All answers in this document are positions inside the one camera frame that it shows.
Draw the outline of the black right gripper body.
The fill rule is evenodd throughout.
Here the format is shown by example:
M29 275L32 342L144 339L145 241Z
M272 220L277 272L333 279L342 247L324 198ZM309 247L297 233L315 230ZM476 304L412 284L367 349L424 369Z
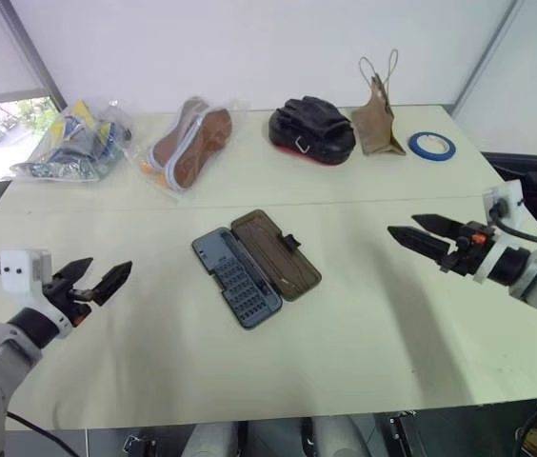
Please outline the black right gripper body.
M455 242L455 249L440 261L440 270L473 275L495 244L495 229L475 221L451 222L445 237Z

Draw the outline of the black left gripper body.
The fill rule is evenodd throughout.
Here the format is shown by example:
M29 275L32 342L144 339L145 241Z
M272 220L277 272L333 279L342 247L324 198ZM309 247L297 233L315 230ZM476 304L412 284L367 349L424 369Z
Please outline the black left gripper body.
M56 279L43 286L44 296L77 328L90 315L91 292L78 290L67 279Z

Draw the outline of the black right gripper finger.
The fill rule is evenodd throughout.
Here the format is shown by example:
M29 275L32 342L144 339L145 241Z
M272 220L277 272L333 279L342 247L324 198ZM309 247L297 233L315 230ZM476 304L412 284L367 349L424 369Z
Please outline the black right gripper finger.
M417 228L388 226L388 233L402 247L441 265L450 253L450 243L442 241Z
M444 238L457 238L463 226L462 223L439 214L415 214L412 219L427 232Z

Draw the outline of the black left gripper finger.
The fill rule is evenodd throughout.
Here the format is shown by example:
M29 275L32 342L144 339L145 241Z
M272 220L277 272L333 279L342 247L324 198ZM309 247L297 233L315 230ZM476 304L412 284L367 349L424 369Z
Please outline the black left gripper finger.
M127 282L131 269L132 261L111 268L92 289L91 301L98 306L103 306Z
M86 274L93 258L87 257L67 263L52 276L52 285L58 290L71 290Z

